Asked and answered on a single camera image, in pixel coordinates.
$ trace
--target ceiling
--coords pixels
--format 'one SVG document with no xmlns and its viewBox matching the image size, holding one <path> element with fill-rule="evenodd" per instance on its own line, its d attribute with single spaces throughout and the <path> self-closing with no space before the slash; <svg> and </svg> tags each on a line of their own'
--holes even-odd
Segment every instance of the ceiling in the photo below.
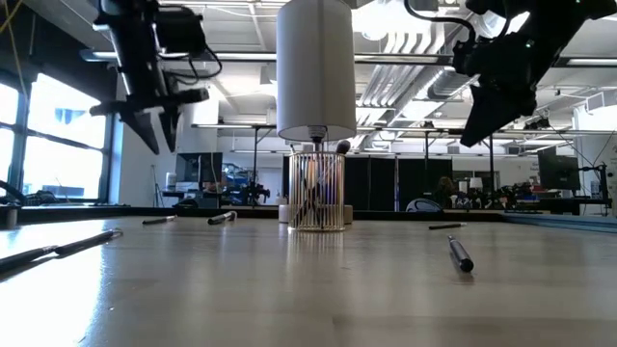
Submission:
<svg viewBox="0 0 617 347">
<path fill-rule="evenodd" d="M 46 19 L 52 21 L 78 40 L 99 50 L 111 50 L 111 43 L 101 34 L 93 31 L 91 23 L 96 17 L 96 0 L 25 0 L 25 3 Z M 255 1 L 252 3 L 238 0 L 159 0 L 162 3 L 182 3 L 189 6 L 195 13 L 204 17 L 203 30 L 210 47 L 216 51 L 276 51 L 276 14 L 284 0 Z M 353 1 L 356 7 L 368 1 Z M 469 12 L 465 9 L 449 10 L 448 14 L 465 17 Z M 374 18 L 375 26 L 379 20 Z M 445 35 L 452 27 L 445 27 Z M 617 56 L 617 21 L 596 20 L 587 21 L 571 43 L 564 55 L 585 56 Z M 367 40 L 361 33 L 355 33 L 356 52 L 384 52 L 388 39 Z M 265 64 L 224 63 L 223 72 L 211 85 L 225 97 L 220 105 L 220 118 L 254 120 L 255 115 L 264 117 L 269 108 L 276 107 L 272 86 L 262 85 L 262 68 Z M 371 78 L 375 74 L 375 66 L 356 65 L 357 95 L 365 92 Z M 394 103 L 394 110 L 380 110 L 377 118 L 372 120 L 391 121 L 391 118 L 402 112 L 406 102 L 405 95 L 410 92 L 410 86 L 427 74 L 427 69 L 420 71 L 416 79 L 410 79 L 400 88 L 405 92 Z M 392 88 L 394 80 L 384 87 L 383 93 Z M 550 107 L 550 119 L 554 126 L 567 126 L 571 122 L 571 107 L 581 101 L 579 97 L 570 95 L 588 95 L 597 88 L 617 87 L 617 68 L 553 68 L 542 80 L 538 92 L 538 105 L 554 105 Z M 464 124 L 471 107 L 469 93 L 465 88 L 457 93 L 453 100 L 447 100 L 433 112 L 440 112 L 440 117 L 434 119 L 436 124 Z"/>
</svg>

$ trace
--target wooden table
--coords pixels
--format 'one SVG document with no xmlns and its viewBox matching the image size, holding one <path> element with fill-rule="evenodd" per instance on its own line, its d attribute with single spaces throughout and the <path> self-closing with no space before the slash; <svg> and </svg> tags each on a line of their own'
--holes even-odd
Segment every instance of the wooden table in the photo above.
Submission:
<svg viewBox="0 0 617 347">
<path fill-rule="evenodd" d="M 615 346 L 617 235 L 514 224 L 178 218 L 0 232 L 0 255 L 124 236 L 0 282 L 0 346 Z M 454 234 L 476 263 L 453 265 Z"/>
</svg>

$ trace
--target window frame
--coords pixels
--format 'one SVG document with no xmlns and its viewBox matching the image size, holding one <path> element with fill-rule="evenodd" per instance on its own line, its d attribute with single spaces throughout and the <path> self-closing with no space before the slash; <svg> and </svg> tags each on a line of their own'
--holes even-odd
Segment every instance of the window frame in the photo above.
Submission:
<svg viewBox="0 0 617 347">
<path fill-rule="evenodd" d="M 26 93 L 32 94 L 32 81 L 24 77 Z M 78 147 L 83 149 L 93 149 L 102 153 L 103 163 L 98 183 L 98 199 L 71 199 L 75 202 L 103 202 L 109 201 L 109 180 L 111 176 L 111 151 L 114 136 L 113 117 L 106 117 L 105 134 L 103 148 L 92 147 L 78 141 L 65 139 L 51 134 L 42 133 L 28 128 L 28 116 L 30 105 L 26 104 L 26 97 L 23 94 L 19 78 L 7 71 L 0 70 L 0 83 L 18 91 L 17 115 L 15 124 L 7 124 L 0 121 L 0 128 L 9 129 L 13 132 L 13 158 L 9 168 L 8 183 L 15 187 L 18 191 L 23 188 L 23 167 L 26 159 L 26 142 L 29 136 L 44 138 L 45 140 L 58 144 Z"/>
</svg>

